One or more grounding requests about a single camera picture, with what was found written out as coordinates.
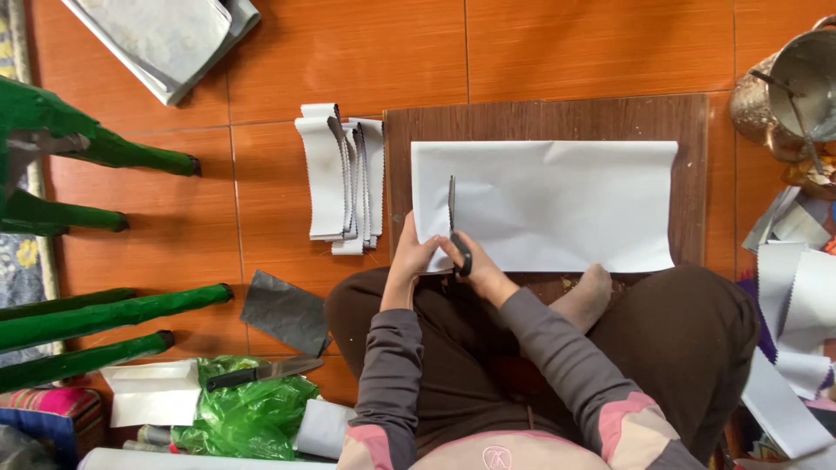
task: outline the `person's right hand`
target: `person's right hand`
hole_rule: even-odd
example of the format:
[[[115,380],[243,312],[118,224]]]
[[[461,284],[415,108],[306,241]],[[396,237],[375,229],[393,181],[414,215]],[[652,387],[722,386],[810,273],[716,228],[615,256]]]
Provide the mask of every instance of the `person's right hand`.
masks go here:
[[[497,267],[491,257],[487,256],[485,250],[482,249],[482,245],[471,240],[461,230],[456,230],[456,233],[458,233],[459,238],[465,245],[470,248],[473,256],[470,275],[465,278],[456,277],[456,279],[460,282],[470,284],[480,297],[487,299],[499,309],[509,297],[519,290],[519,286]],[[441,245],[444,253],[447,253],[447,256],[453,260],[453,263],[457,266],[462,266],[464,257],[450,238],[441,237],[439,245]]]

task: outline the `green plastic bag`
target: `green plastic bag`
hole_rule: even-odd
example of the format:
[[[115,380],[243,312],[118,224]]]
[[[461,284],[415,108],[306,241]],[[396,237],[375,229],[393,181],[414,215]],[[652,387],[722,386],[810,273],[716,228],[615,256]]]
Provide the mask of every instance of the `green plastic bag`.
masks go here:
[[[252,382],[207,393],[206,379],[267,362],[244,355],[198,358],[201,387],[195,422],[171,428],[171,440],[189,453],[222,457],[293,460],[293,437],[308,399],[319,387],[299,375]]]

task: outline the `logo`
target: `logo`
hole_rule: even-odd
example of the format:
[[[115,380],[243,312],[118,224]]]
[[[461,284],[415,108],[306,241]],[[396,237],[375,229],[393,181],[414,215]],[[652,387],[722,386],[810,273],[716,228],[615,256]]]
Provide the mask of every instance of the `logo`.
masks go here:
[[[502,446],[488,446],[482,452],[487,470],[511,470],[511,451]]]

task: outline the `wooden board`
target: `wooden board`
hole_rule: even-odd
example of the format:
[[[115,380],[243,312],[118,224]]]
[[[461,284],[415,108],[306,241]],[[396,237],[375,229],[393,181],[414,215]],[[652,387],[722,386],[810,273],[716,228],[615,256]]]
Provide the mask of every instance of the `wooden board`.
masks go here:
[[[702,265],[706,217],[706,106],[703,94],[605,100],[515,101],[384,112],[391,254],[412,209],[413,140],[676,140],[668,237],[675,264]],[[543,301],[577,274],[515,273]],[[632,284],[642,275],[618,276]]]

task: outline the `hand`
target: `hand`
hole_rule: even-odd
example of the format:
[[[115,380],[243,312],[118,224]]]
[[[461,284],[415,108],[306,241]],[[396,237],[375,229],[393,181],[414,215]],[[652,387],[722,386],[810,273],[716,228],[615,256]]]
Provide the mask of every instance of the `hand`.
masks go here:
[[[426,243],[418,243],[415,232],[415,216],[406,214],[404,229],[400,233],[398,250],[389,268],[380,311],[389,309],[412,309],[412,293],[418,284],[418,276],[424,271],[430,257],[438,248],[440,237],[435,235]]]
[[[456,233],[470,248],[473,256],[470,275],[465,278],[457,277],[457,279],[460,282],[470,284],[480,297],[487,299],[494,307],[499,309],[509,297],[520,289],[519,286],[497,267],[491,257],[487,256],[485,250],[482,249],[482,245],[471,240],[461,230],[456,230]],[[464,257],[450,238],[441,237],[440,245],[444,253],[447,253],[447,256],[453,260],[453,263],[462,266]]]

